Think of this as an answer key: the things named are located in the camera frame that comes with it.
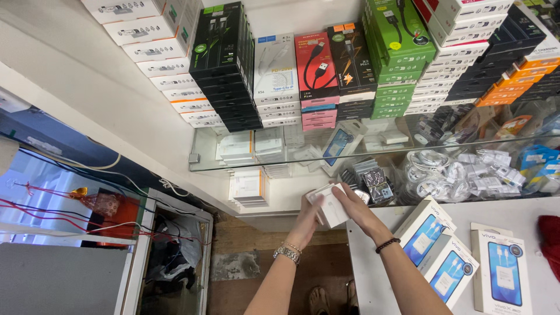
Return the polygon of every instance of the wristwatch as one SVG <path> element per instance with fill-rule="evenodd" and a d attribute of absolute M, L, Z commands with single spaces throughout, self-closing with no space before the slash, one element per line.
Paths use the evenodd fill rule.
<path fill-rule="evenodd" d="M 273 257 L 276 258 L 278 256 L 278 254 L 282 254 L 282 255 L 288 257 L 289 259 L 293 260 L 293 262 L 296 263 L 296 267 L 300 265 L 300 254 L 292 251 L 291 249 L 289 249 L 287 247 L 284 247 L 284 246 L 280 246 L 274 252 Z"/>

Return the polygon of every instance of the gold bracelet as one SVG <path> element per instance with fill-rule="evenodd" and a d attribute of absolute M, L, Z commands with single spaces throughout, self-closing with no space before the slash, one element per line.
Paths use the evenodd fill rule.
<path fill-rule="evenodd" d="M 292 245 L 292 244 L 290 244 L 286 241 L 282 242 L 282 245 L 288 245 L 288 246 L 292 247 L 293 249 L 297 250 L 301 254 L 301 249 L 295 247 L 294 245 Z"/>

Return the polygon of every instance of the wall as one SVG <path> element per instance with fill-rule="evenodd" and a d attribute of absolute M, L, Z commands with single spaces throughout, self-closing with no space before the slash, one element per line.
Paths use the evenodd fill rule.
<path fill-rule="evenodd" d="M 0 314 L 113 314 L 127 251 L 0 244 Z"/>

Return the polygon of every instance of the usb cable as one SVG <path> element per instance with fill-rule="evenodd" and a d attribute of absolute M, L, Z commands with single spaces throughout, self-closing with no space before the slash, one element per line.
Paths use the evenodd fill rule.
<path fill-rule="evenodd" d="M 330 80 L 327 83 L 325 83 L 325 85 L 315 88 L 315 83 L 317 82 L 317 79 L 322 77 L 323 75 L 325 75 L 326 68 L 329 66 L 328 64 L 323 62 L 323 63 L 321 63 L 319 68 L 317 68 L 317 70 L 315 70 L 315 79 L 313 80 L 313 85 L 310 86 L 309 83 L 307 82 L 307 69 L 309 68 L 309 65 L 311 64 L 311 61 L 323 51 L 323 46 L 324 45 L 325 45 L 325 43 L 321 42 L 317 46 L 313 47 L 313 50 L 311 51 L 311 56 L 309 57 L 309 61 L 307 61 L 307 64 L 305 65 L 304 83 L 305 83 L 305 86 L 307 86 L 307 88 L 310 89 L 310 90 L 322 89 L 322 88 L 326 87 L 327 85 L 329 85 L 337 77 L 337 75 L 335 73 L 335 75 L 332 78 L 330 78 Z"/>

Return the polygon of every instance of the stack of boxes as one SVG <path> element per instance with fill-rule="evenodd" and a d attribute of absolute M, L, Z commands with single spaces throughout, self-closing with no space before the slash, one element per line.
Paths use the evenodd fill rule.
<path fill-rule="evenodd" d="M 286 162 L 288 150 L 284 145 L 284 129 L 279 127 L 255 131 L 255 154 L 260 164 Z M 273 179 L 292 177 L 287 163 L 264 166 L 264 171 Z"/>
<path fill-rule="evenodd" d="M 359 24 L 327 28 L 340 91 L 336 121 L 369 118 L 377 81 L 372 70 L 365 35 Z"/>
<path fill-rule="evenodd" d="M 327 33 L 296 37 L 296 60 L 303 130 L 334 128 L 340 95 Z"/>
<path fill-rule="evenodd" d="M 194 114 L 212 107 L 188 74 L 199 0 L 82 3 L 185 120 L 195 127 L 215 120 L 213 111 Z"/>
<path fill-rule="evenodd" d="M 368 0 L 362 21 L 379 83 L 371 118 L 401 117 L 435 47 L 410 0 Z"/>
<path fill-rule="evenodd" d="M 434 113 L 445 100 L 457 100 L 460 89 L 466 90 L 457 97 L 474 101 L 480 95 L 471 96 L 471 82 L 461 80 L 465 73 L 477 71 L 473 64 L 488 48 L 487 39 L 505 22 L 513 1 L 413 1 L 435 40 L 437 52 L 418 81 L 413 98 L 416 110 L 409 113 Z"/>
<path fill-rule="evenodd" d="M 544 37 L 545 34 L 518 6 L 511 6 L 503 24 L 490 37 L 489 48 L 461 75 L 447 100 L 481 98 L 512 67 L 514 60 L 530 54 Z M 481 104 L 498 105 L 494 101 L 484 98 Z M 501 104 L 509 104 L 507 101 L 503 100 Z"/>
<path fill-rule="evenodd" d="M 532 30 L 531 35 L 540 35 L 538 38 L 542 41 L 533 47 L 530 54 L 518 58 L 513 65 L 509 65 L 500 80 L 477 101 L 477 106 L 545 100 L 557 95 L 557 82 L 560 79 L 560 72 L 557 70 L 560 64 L 560 43 L 540 20 L 531 14 L 530 9 L 523 5 L 519 10 L 524 14 L 523 17 L 529 19 L 523 21 L 524 25 L 530 26 L 527 29 Z"/>
<path fill-rule="evenodd" d="M 263 127 L 301 124 L 293 34 L 258 38 L 254 69 L 253 98 Z"/>
<path fill-rule="evenodd" d="M 220 117 L 212 126 L 263 127 L 253 101 L 254 45 L 241 2 L 200 11 L 190 75 Z"/>

